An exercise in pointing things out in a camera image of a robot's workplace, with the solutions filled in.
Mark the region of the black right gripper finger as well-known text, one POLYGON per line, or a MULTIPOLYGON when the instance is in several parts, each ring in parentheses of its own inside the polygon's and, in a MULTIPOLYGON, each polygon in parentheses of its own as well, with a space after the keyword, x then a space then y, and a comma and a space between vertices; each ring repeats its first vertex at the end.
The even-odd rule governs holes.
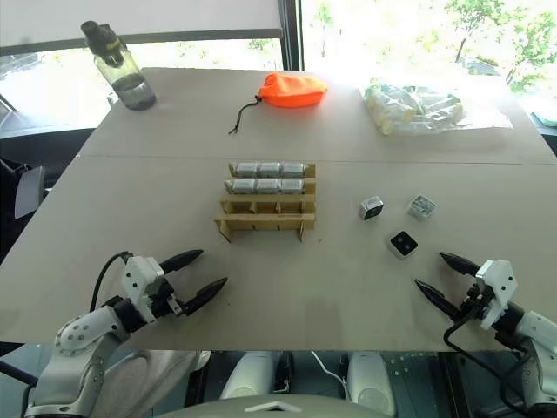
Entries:
POLYGON ((480 267, 469 259, 454 253, 440 252, 439 256, 456 272, 475 276, 480 267))
POLYGON ((415 280, 414 283, 426 298, 450 320, 456 321, 460 318, 460 310, 449 302, 442 292, 422 280, 415 280))

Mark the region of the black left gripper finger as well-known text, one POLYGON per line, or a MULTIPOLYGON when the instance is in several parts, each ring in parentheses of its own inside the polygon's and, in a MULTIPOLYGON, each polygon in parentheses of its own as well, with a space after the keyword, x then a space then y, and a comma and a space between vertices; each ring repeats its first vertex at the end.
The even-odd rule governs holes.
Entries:
POLYGON ((197 291, 196 295, 181 304, 181 309, 184 315, 190 316, 197 312, 201 307, 209 303, 225 286, 228 279, 226 277, 214 280, 212 283, 197 291))
POLYGON ((189 250, 176 254, 169 259, 159 263, 165 274, 172 273, 183 269, 198 258, 204 251, 202 249, 189 250))

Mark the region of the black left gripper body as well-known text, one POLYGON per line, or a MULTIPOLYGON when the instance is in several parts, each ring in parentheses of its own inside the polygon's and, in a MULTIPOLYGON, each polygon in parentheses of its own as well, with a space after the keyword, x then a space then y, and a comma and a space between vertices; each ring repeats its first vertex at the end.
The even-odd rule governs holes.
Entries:
POLYGON ((158 282, 158 289, 150 295, 151 313, 158 319, 168 314, 183 315, 184 303, 175 295, 175 290, 166 278, 158 282))

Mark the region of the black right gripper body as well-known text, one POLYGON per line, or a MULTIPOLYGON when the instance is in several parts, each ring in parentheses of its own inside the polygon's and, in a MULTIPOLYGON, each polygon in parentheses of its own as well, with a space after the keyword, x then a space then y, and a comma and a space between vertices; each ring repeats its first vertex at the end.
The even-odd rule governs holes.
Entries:
POLYGON ((459 311, 453 319, 454 322, 464 319, 472 311, 475 314, 472 316, 473 319, 478 319, 482 310, 486 305, 484 299, 485 296, 485 285, 480 279, 476 279, 471 287, 466 291, 465 299, 459 305, 459 311))

